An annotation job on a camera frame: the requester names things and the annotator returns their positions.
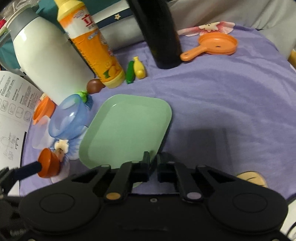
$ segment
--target orange juice bottle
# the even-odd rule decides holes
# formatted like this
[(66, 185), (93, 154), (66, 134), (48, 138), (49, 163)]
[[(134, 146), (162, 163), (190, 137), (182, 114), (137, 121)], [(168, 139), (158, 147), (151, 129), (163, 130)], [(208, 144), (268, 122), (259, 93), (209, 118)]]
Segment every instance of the orange juice bottle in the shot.
[(122, 84), (124, 71), (84, 3), (78, 0), (54, 1), (59, 8), (57, 20), (102, 83), (109, 88)]

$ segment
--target orange toy cup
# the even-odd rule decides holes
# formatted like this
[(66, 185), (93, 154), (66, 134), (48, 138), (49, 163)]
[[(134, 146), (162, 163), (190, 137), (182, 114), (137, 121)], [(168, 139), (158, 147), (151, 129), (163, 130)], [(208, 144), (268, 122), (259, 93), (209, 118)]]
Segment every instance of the orange toy cup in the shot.
[(37, 106), (37, 109), (33, 115), (33, 125), (37, 124), (43, 116), (52, 116), (55, 109), (55, 103), (46, 96), (40, 104)]
[(198, 47), (180, 55), (182, 61), (190, 61), (201, 53), (231, 55), (236, 52), (238, 41), (236, 38), (222, 33), (208, 33), (200, 36)]
[(50, 178), (59, 173), (60, 161), (49, 148), (45, 148), (40, 152), (38, 162), (41, 163), (42, 166), (41, 171), (38, 172), (38, 176)]

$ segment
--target plastic bag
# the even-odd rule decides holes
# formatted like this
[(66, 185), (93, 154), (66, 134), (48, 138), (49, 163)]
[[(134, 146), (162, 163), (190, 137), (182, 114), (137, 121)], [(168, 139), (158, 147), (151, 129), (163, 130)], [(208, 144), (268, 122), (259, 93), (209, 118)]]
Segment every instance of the plastic bag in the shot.
[(14, 0), (2, 10), (2, 12), (0, 13), (0, 18), (8, 21), (10, 17), (23, 6), (28, 4), (36, 6), (39, 1), (40, 0)]

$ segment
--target orange toy frying pan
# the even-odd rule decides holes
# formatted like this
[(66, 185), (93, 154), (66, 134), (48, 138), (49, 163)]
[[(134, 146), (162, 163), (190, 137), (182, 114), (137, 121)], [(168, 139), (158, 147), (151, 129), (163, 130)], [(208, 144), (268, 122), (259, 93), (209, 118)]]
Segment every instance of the orange toy frying pan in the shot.
[(231, 55), (237, 50), (236, 38), (221, 33), (208, 33), (200, 36), (198, 47), (180, 55), (182, 61), (190, 61), (201, 53)]

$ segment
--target pink flower fabric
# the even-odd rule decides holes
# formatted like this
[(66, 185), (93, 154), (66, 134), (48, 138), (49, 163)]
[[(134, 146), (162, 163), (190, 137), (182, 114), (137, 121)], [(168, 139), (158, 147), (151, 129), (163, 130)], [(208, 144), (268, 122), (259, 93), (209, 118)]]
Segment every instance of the pink flower fabric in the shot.
[(198, 34), (203, 35), (205, 33), (210, 33), (210, 32), (229, 34), (232, 32), (234, 26), (235, 26), (235, 23), (231, 23), (231, 22), (215, 22), (215, 23), (201, 25), (198, 27), (185, 28), (185, 29), (179, 30), (178, 34), (180, 36), (185, 35), (187, 37), (195, 36)]

